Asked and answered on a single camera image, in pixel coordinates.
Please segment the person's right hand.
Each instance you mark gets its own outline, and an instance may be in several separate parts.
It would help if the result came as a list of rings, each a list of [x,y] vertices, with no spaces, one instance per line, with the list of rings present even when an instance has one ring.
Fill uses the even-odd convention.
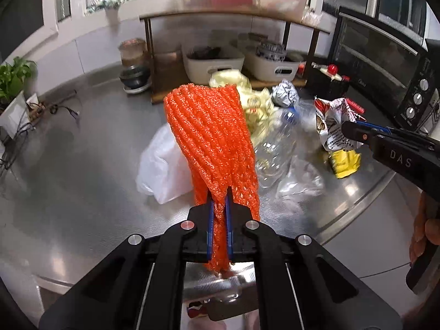
[[[427,196],[422,192],[418,204],[418,213],[414,220],[414,231],[409,246],[409,259],[411,265],[413,265],[424,253],[428,241],[433,245],[440,245],[439,220],[428,218],[426,201]]]

